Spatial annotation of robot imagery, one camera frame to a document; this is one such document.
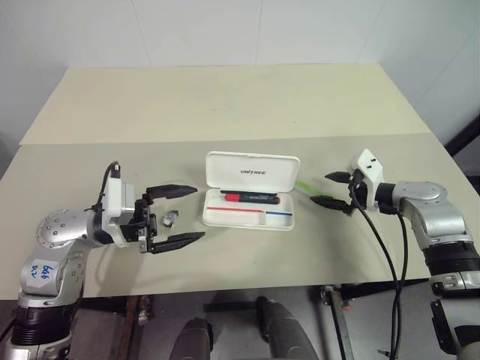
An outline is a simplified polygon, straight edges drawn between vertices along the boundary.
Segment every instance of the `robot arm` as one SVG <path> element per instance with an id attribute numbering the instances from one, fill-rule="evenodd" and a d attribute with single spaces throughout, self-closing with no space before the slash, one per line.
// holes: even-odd
<path id="1" fill-rule="evenodd" d="M 150 212 L 154 199 L 195 191 L 182 185 L 149 187 L 135 201 L 133 186 L 122 183 L 120 166 L 113 162 L 105 172 L 96 204 L 85 211 L 65 209 L 45 217 L 37 228 L 37 244 L 21 270 L 22 289 L 5 358 L 66 359 L 90 250 L 138 242 L 140 253 L 157 254 L 195 242 L 205 233 L 173 235 L 155 242 L 156 218 Z"/>
<path id="2" fill-rule="evenodd" d="M 350 184 L 361 206 L 384 214 L 400 212 L 410 220 L 430 270 L 430 304 L 440 348 L 459 359 L 480 359 L 480 256 L 458 208 L 447 190 L 432 182 L 383 182 L 383 168 L 368 150 L 355 157 L 350 172 L 326 177 Z M 350 215 L 354 204 L 313 196 L 315 203 Z"/>

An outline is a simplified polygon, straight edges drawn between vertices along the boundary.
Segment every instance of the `white pen case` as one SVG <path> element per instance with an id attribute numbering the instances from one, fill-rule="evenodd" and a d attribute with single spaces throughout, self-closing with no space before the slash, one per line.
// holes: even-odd
<path id="1" fill-rule="evenodd" d="M 300 160 L 295 156 L 210 151 L 206 155 L 206 192 L 202 220 L 211 227 L 291 230 L 295 225 L 289 192 Z M 231 202 L 221 191 L 277 194 L 278 204 Z"/>

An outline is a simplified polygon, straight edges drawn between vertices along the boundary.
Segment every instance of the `blue line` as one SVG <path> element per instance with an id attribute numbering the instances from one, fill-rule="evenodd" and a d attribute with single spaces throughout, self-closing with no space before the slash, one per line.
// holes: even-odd
<path id="1" fill-rule="evenodd" d="M 291 212 L 278 212 L 278 211 L 265 211 L 267 215 L 286 215 L 286 216 L 292 216 L 293 214 Z"/>

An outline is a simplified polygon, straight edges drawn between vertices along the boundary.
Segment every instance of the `open lid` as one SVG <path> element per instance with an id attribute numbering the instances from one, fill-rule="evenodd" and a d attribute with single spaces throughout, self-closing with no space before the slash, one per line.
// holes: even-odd
<path id="1" fill-rule="evenodd" d="M 293 189 L 300 160 L 295 156 L 210 151 L 207 184 L 221 190 L 286 193 Z"/>

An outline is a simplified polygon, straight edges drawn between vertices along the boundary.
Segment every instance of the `beige tabletop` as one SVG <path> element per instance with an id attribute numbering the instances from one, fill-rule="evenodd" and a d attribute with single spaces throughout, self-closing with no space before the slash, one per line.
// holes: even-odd
<path id="1" fill-rule="evenodd" d="M 347 200 L 347 187 L 323 178 L 344 168 L 350 157 L 368 147 L 382 161 L 385 180 L 430 180 L 449 190 L 449 198 L 466 217 L 479 245 L 479 197 L 431 134 L 341 136 L 229 142 L 156 142 L 90 145 L 24 145 L 0 182 L 0 253 L 3 276 L 0 299 L 14 299 L 20 266 L 35 243 L 40 219 L 55 209 L 84 209 L 95 201 L 104 167 L 120 161 L 122 178 L 135 186 L 168 183 L 193 185 L 199 193 L 157 201 L 159 217 L 179 210 L 178 223 L 166 235 L 203 231 L 187 247 L 158 255 L 140 255 L 109 245 L 88 259 L 86 296 L 118 296 L 306 284 L 387 281 L 386 261 L 359 214 L 347 217 L 320 208 L 293 190 L 295 227 L 289 232 L 204 226 L 205 155 L 211 150 L 295 155 L 299 178 Z M 401 264 L 401 230 L 396 217 L 372 215 L 397 267 Z M 409 231 L 408 278 L 428 270 Z"/>
<path id="2" fill-rule="evenodd" d="M 152 210 L 158 217 L 180 211 L 171 231 L 161 229 L 166 235 L 207 235 L 158 255 L 140 255 L 135 245 L 94 249 L 86 296 L 390 280 L 359 214 L 320 208 L 295 190 L 289 232 L 207 227 L 200 220 L 211 150 L 298 156 L 301 180 L 347 200 L 346 187 L 323 176 L 342 170 L 363 148 L 382 161 L 387 182 L 446 186 L 479 244 L 478 195 L 377 64 L 71 68 L 0 181 L 0 299 L 17 297 L 40 219 L 91 205 L 112 160 L 138 197 L 148 186 L 197 186 L 199 193 L 159 201 Z M 372 216 L 399 267 L 396 218 Z M 408 278 L 427 277 L 410 231 L 409 242 Z"/>

